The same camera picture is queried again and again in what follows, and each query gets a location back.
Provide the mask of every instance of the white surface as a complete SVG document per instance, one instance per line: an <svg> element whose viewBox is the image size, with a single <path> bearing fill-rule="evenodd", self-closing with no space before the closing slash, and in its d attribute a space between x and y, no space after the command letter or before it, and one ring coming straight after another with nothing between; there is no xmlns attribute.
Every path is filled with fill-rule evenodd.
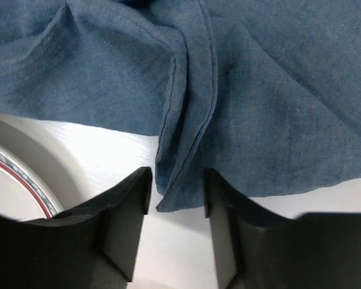
<svg viewBox="0 0 361 289"><path fill-rule="evenodd" d="M64 144L73 155L68 158L67 167L87 184L81 201L113 186L140 166L154 165L156 137L68 123L17 118L10 118L10 121L41 142L48 134L46 140L54 135ZM134 283L129 289L215 289L214 257L203 210L159 214L155 206L160 198L153 188ZM307 194L256 200L287 217L305 211L361 211L361 179Z"/></svg>

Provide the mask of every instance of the blue fabric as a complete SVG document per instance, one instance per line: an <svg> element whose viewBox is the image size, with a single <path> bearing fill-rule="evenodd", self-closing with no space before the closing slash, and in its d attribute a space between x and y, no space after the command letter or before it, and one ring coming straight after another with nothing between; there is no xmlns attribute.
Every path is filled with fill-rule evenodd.
<svg viewBox="0 0 361 289"><path fill-rule="evenodd" d="M0 112L159 135L159 211L361 178L361 0L0 0Z"/></svg>

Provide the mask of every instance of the black object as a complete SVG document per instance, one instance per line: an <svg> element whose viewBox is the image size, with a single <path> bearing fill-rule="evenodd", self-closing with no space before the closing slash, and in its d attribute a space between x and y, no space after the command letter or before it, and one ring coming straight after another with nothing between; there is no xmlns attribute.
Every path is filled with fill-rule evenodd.
<svg viewBox="0 0 361 289"><path fill-rule="evenodd" d="M361 214L286 219L205 170L219 289L361 289Z"/></svg>
<svg viewBox="0 0 361 289"><path fill-rule="evenodd" d="M152 174L142 167L53 219L0 216L0 289L125 288L132 279Z"/></svg>

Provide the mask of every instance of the white plate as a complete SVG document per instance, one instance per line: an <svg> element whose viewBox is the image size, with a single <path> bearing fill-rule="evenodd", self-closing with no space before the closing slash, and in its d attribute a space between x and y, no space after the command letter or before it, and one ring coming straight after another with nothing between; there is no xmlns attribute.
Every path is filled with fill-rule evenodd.
<svg viewBox="0 0 361 289"><path fill-rule="evenodd" d="M66 210L92 198L103 188L93 190L88 181L93 173L86 175L81 164L81 160L96 152L88 151L84 158L75 158L73 153L80 151L80 146L71 151L69 143L62 142L55 134L56 125L0 114L0 145L35 172Z"/></svg>
<svg viewBox="0 0 361 289"><path fill-rule="evenodd" d="M50 189L0 146L0 214L17 220L51 218L62 210Z"/></svg>

